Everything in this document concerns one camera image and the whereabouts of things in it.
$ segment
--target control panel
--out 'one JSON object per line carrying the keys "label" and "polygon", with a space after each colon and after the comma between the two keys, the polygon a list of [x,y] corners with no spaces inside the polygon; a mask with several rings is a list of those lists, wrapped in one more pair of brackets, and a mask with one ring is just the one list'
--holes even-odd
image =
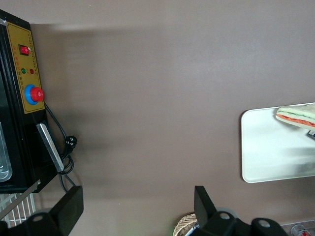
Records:
{"label": "control panel", "polygon": [[7,32],[18,79],[24,114],[45,109],[30,30],[7,23]]}

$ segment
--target black machine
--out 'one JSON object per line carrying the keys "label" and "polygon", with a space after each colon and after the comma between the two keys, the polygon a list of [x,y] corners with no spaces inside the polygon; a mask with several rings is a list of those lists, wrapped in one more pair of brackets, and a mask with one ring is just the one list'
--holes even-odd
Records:
{"label": "black machine", "polygon": [[58,160],[44,138],[43,130],[49,133],[31,27],[2,10],[0,61],[0,193],[24,192],[40,180],[39,192],[56,176]]}

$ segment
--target wire rack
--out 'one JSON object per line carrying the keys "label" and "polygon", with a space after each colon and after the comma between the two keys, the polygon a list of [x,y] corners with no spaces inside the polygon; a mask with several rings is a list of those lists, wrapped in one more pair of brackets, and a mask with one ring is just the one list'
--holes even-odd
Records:
{"label": "wire rack", "polygon": [[[21,193],[1,194],[0,211],[3,211],[5,208],[7,208],[21,195]],[[36,209],[34,204],[34,197],[31,193],[26,198],[24,198],[12,211],[10,211],[2,220],[4,220],[8,224],[8,227],[11,228],[24,222],[35,211]]]}

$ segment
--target metal bar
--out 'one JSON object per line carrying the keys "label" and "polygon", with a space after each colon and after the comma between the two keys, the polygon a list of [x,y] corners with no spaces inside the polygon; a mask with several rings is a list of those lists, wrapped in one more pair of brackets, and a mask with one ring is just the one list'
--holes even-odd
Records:
{"label": "metal bar", "polygon": [[30,209],[30,203],[29,203],[29,198],[26,198],[27,203],[28,203],[28,210],[29,210],[29,216],[31,215],[31,209]]}
{"label": "metal bar", "polygon": [[[1,199],[1,202],[4,201],[4,194],[0,194],[0,199]],[[8,216],[8,215],[5,216],[4,220],[5,220],[6,222],[9,222],[9,223],[10,223],[10,219],[9,219],[9,216]]]}
{"label": "metal bar", "polygon": [[1,199],[0,207],[3,207],[7,202],[9,202],[12,198],[16,196],[16,193],[10,194],[7,198],[5,198],[3,201]]}
{"label": "metal bar", "polygon": [[13,226],[13,225],[12,225],[13,220],[11,220],[11,218],[13,218],[13,216],[11,217],[10,215],[13,215],[13,213],[10,212],[8,215],[6,215],[6,217],[9,218],[8,221],[7,221],[9,228]]}
{"label": "metal bar", "polygon": [[17,205],[17,206],[16,206],[16,209],[17,209],[18,215],[19,215],[18,221],[20,221],[20,224],[21,224],[21,223],[22,223],[22,220],[21,220],[21,214],[20,214],[20,206]]}
{"label": "metal bar", "polygon": [[0,25],[7,27],[8,22],[6,20],[0,18]]}
{"label": "metal bar", "polygon": [[44,144],[45,144],[45,146],[49,152],[51,159],[53,160],[53,162],[55,164],[57,172],[63,171],[63,169],[64,169],[63,161],[61,160],[61,158],[59,156],[59,153],[56,149],[54,141],[51,138],[46,125],[43,123],[40,123],[40,124],[37,124],[36,127],[40,133],[41,138],[44,141]]}
{"label": "metal bar", "polygon": [[14,202],[8,205],[2,212],[0,212],[0,220],[2,220],[10,211],[12,211],[24,198],[26,198],[30,193],[37,189],[37,186],[40,184],[40,180],[36,181],[28,190],[19,196]]}
{"label": "metal bar", "polygon": [[30,194],[30,199],[31,199],[31,210],[32,210],[32,213],[34,213],[36,211],[36,208],[35,208],[33,193]]}
{"label": "metal bar", "polygon": [[16,220],[15,220],[14,208],[13,208],[13,210],[11,211],[11,213],[12,213],[12,216],[13,216],[14,226],[16,226]]}
{"label": "metal bar", "polygon": [[23,209],[23,214],[24,214],[23,220],[26,220],[25,207],[24,207],[24,200],[23,200],[21,203],[22,203],[22,209]]}

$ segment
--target bread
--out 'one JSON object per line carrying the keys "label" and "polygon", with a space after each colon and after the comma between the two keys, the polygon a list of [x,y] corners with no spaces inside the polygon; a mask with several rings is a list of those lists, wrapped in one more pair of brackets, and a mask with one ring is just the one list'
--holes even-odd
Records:
{"label": "bread", "polygon": [[276,119],[315,131],[315,104],[280,107]]}

